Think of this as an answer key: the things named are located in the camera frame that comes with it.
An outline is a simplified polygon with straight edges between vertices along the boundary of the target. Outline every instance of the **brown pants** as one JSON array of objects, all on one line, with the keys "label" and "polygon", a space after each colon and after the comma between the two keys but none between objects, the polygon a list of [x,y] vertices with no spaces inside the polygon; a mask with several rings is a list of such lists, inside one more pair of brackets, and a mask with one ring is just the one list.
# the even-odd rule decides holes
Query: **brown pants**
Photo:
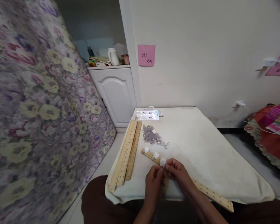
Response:
[{"label": "brown pants", "polygon": [[[105,196],[106,180],[107,176],[99,176],[86,187],[82,195],[84,223],[133,223],[143,205],[143,200],[114,205]],[[279,200],[250,205],[233,204],[234,213],[217,207],[229,223],[280,223]],[[187,200],[184,202],[163,201],[158,205],[154,223],[198,223],[198,217],[193,211],[192,205]]]}]

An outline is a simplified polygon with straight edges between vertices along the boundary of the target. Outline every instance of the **floor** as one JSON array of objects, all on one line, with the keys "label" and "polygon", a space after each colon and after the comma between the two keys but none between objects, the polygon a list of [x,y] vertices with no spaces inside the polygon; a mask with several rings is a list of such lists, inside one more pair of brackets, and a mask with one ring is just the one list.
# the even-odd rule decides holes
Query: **floor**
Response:
[{"label": "floor", "polygon": [[[249,162],[254,169],[258,171],[263,178],[272,186],[275,191],[276,198],[280,199],[280,172],[274,169],[273,165],[263,156],[259,156],[259,154],[255,153],[254,149],[252,149],[247,144],[243,143],[239,139],[239,135],[236,134],[225,134],[224,137],[227,141],[234,147],[234,149],[247,161]],[[99,165],[97,170],[95,171],[93,177],[94,179],[101,175],[108,175],[113,162],[116,158],[116,155],[119,151],[121,142],[124,138],[124,134],[117,134],[114,140],[113,145],[110,150],[106,154],[102,163]],[[77,199],[74,201],[72,206],[68,209],[65,215],[60,220],[60,224],[83,224],[83,215],[81,212],[81,196],[83,191],[78,195]]]}]

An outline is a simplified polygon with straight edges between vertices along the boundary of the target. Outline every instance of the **white thermos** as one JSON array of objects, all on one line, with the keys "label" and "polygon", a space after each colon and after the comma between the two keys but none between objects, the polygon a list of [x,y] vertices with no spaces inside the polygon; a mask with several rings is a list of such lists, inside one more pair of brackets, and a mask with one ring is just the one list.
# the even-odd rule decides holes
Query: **white thermos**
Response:
[{"label": "white thermos", "polygon": [[108,48],[108,56],[112,65],[119,65],[119,60],[115,48]]}]

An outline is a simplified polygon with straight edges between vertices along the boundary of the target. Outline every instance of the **bottle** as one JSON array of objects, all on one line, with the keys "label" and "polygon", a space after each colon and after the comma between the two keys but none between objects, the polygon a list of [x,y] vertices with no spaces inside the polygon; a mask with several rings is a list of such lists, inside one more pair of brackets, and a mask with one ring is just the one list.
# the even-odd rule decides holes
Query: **bottle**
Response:
[{"label": "bottle", "polygon": [[88,51],[90,57],[94,57],[93,50],[90,48],[90,46],[87,47],[87,51]]},{"label": "bottle", "polygon": [[109,60],[113,66],[119,65],[119,59],[117,57],[115,48],[108,48],[108,56],[109,56]]}]

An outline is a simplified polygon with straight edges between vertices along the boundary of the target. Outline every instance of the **perforated wooden board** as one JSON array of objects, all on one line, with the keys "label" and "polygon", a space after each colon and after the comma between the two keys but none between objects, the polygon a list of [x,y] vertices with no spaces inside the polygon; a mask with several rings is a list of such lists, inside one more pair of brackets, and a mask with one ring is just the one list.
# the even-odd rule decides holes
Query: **perforated wooden board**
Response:
[{"label": "perforated wooden board", "polygon": [[109,187],[108,187],[110,192],[114,192],[115,189],[116,189],[116,184],[117,184],[117,180],[118,180],[118,177],[119,177],[121,164],[122,164],[122,161],[123,161],[123,157],[125,155],[125,149],[126,149],[128,143],[129,143],[129,139],[130,139],[130,135],[131,135],[133,127],[135,127],[135,129],[136,129],[135,125],[137,125],[137,121],[131,120],[130,125],[128,127],[128,132],[127,132],[126,137],[124,139],[124,144],[122,145],[122,148],[120,150],[120,154],[119,154],[119,157],[118,157],[118,160],[117,160],[117,163],[116,163],[116,167],[114,169],[114,172],[113,172],[113,175],[112,175]]},{"label": "perforated wooden board", "polygon": [[130,180],[132,177],[133,173],[133,168],[134,168],[134,162],[135,162],[135,157],[136,157],[136,152],[137,152],[137,147],[138,147],[138,142],[139,142],[139,136],[141,132],[141,127],[142,127],[142,121],[138,121],[137,123],[137,128],[134,136],[134,141],[130,153],[130,157],[128,159],[128,167],[127,167],[127,172],[125,174],[125,180]]},{"label": "perforated wooden board", "polygon": [[[153,153],[151,151],[145,152],[144,148],[141,150],[141,153],[160,165],[161,156],[159,156],[158,159],[154,160]],[[204,195],[206,195],[208,198],[212,199],[214,202],[216,202],[218,205],[222,206],[226,210],[228,210],[230,212],[234,212],[233,203],[230,200],[224,198],[217,192],[209,189],[207,186],[203,185],[202,183],[198,182],[197,180],[194,180],[194,179],[192,179],[192,180],[193,180],[194,184],[196,185],[197,189],[200,190]]]},{"label": "perforated wooden board", "polygon": [[135,132],[136,132],[136,128],[137,128],[137,121],[132,120],[131,126],[132,126],[132,130],[131,130],[130,137],[128,139],[128,143],[124,149],[124,156],[123,156],[123,160],[122,160],[121,168],[120,168],[120,172],[119,172],[119,177],[118,177],[117,184],[116,184],[117,186],[122,186],[124,184],[125,174],[126,174],[127,167],[128,167],[128,159],[130,157],[130,153],[131,153],[131,149],[132,149],[133,141],[134,141],[134,136],[135,136]]}]

